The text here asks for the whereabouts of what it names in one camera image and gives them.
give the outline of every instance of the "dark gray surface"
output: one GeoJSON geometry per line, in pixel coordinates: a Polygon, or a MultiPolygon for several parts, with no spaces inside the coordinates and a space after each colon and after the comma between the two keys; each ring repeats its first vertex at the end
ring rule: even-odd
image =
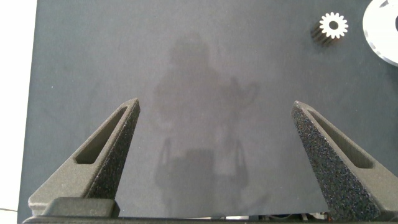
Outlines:
{"type": "Polygon", "coordinates": [[[327,210],[290,118],[316,108],[398,174],[398,68],[362,32],[369,1],[39,1],[18,221],[122,102],[140,118],[120,216],[327,210]],[[328,49],[310,28],[348,20],[328,49]]]}

